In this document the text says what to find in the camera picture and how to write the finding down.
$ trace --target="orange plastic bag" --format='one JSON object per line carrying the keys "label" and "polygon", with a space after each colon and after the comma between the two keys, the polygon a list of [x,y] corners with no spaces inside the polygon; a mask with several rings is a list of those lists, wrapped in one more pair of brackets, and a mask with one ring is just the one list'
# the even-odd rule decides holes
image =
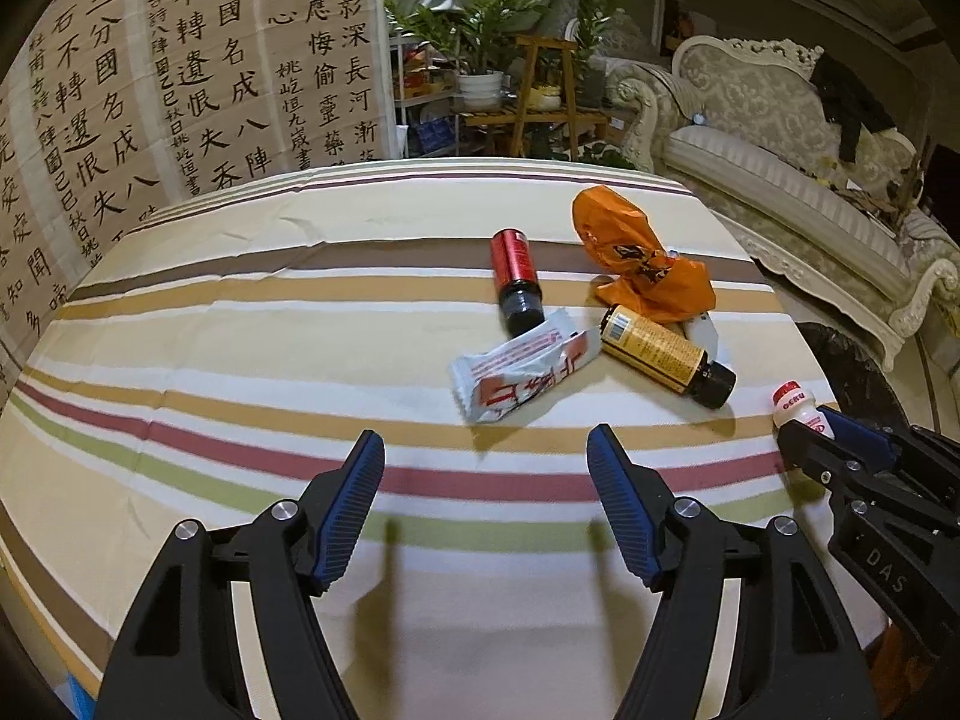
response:
{"label": "orange plastic bag", "polygon": [[584,189],[576,196],[573,226],[594,261],[619,276],[596,288],[604,303],[622,304],[659,324],[716,308],[707,267],[669,256],[647,215],[609,187]]}

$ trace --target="tablecloth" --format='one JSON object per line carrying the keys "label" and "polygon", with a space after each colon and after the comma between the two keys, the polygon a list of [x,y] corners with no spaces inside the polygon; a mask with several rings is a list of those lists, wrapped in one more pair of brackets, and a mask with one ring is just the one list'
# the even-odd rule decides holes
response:
{"label": "tablecloth", "polygon": [[[488,261],[532,241],[548,309],[598,322],[600,271],[570,220],[606,184],[666,247],[707,264],[738,380],[709,412],[601,356],[496,425],[464,424],[448,365],[505,340]],[[387,470],[347,575],[317,604],[365,720],[610,717],[658,599],[626,572],[584,462],[613,425],[634,461],[720,517],[795,514],[823,552],[829,510],[786,473],[771,393],[833,401],[774,290],[674,182],[472,159],[333,167],[161,212],[124,237],[44,334],[0,418],[0,547],[11,579],[96,693],[157,549],[184,517],[250,521],[336,467],[364,428]],[[862,640],[882,615],[836,565]],[[733,645],[728,582],[702,714]],[[248,687],[277,717],[248,587],[235,586]]]}

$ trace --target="screw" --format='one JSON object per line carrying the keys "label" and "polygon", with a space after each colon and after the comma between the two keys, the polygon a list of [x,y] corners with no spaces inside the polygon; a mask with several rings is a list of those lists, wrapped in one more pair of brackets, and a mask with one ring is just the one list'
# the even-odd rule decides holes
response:
{"label": "screw", "polygon": [[797,523],[790,517],[777,517],[774,520],[774,527],[784,536],[795,536],[797,534]]}
{"label": "screw", "polygon": [[296,505],[296,501],[280,501],[280,503],[275,503],[274,507],[270,509],[270,514],[272,514],[274,519],[282,522],[285,519],[295,517],[298,510],[299,507]]}
{"label": "screw", "polygon": [[693,498],[677,498],[673,509],[677,514],[680,514],[681,517],[693,519],[700,513],[700,504],[693,500]]}
{"label": "screw", "polygon": [[178,523],[176,528],[174,528],[174,536],[179,538],[181,541],[190,541],[190,539],[194,538],[199,530],[200,524],[194,519],[184,519],[183,522]]}

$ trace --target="blue gripper pad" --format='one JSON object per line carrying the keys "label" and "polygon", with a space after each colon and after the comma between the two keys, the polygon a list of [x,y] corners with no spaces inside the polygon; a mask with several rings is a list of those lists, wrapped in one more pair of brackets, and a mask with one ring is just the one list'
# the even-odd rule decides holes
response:
{"label": "blue gripper pad", "polygon": [[652,586],[661,574],[656,560],[656,527],[640,501],[627,469],[631,466],[620,442],[606,425],[587,438],[587,468],[630,573]]}
{"label": "blue gripper pad", "polygon": [[383,478],[383,439],[370,432],[344,463],[346,474],[317,533],[317,564],[313,575],[327,590],[347,571],[360,530],[370,513],[373,496]]}
{"label": "blue gripper pad", "polygon": [[885,433],[871,430],[855,419],[826,406],[821,406],[818,410],[827,418],[827,422],[833,429],[833,439],[843,449],[858,456],[867,467],[867,471],[870,473],[890,471],[896,465],[896,454]]}

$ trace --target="black jacket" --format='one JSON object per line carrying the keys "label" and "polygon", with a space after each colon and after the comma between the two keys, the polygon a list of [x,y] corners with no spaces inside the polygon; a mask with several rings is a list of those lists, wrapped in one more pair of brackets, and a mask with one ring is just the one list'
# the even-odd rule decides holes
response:
{"label": "black jacket", "polygon": [[817,87],[828,122],[840,124],[840,159],[856,162],[856,146],[860,142],[860,125],[870,132],[895,127],[886,112],[863,81],[846,65],[826,53],[820,57],[810,83]]}

